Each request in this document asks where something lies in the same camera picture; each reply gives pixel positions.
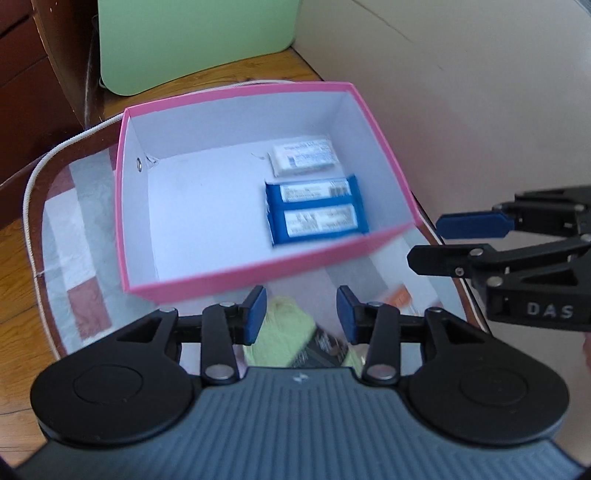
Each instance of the wooden floor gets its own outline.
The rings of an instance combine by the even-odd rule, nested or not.
[[[319,78],[290,49],[188,75],[133,97],[108,93],[103,117],[129,105],[253,79]],[[37,374],[53,361],[37,311],[22,222],[17,220],[0,231],[0,456],[11,465],[44,443],[29,390]]]

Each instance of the green towel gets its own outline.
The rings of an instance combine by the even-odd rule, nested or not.
[[[316,330],[312,317],[289,297],[273,297],[267,303],[267,315],[256,342],[244,347],[246,363],[253,367],[289,367]],[[359,375],[362,363],[349,349],[343,361]]]

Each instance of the wooden cabinet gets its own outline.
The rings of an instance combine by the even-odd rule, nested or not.
[[[39,157],[99,120],[96,11],[96,0],[0,0],[0,228],[21,215]]]
[[[0,35],[33,12],[29,0],[2,0],[0,3]]]

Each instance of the open box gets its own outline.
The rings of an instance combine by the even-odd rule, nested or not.
[[[369,234],[273,247],[265,182],[279,180],[268,153],[321,136],[340,165],[281,181],[356,175]],[[157,303],[366,255],[420,222],[373,116],[340,82],[240,86],[126,109],[115,209],[124,290]]]

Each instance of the beige wall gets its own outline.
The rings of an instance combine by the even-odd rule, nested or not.
[[[574,0],[303,0],[295,47],[359,88],[433,219],[591,184],[591,19]],[[582,335],[493,329],[567,380],[559,439],[591,462]]]

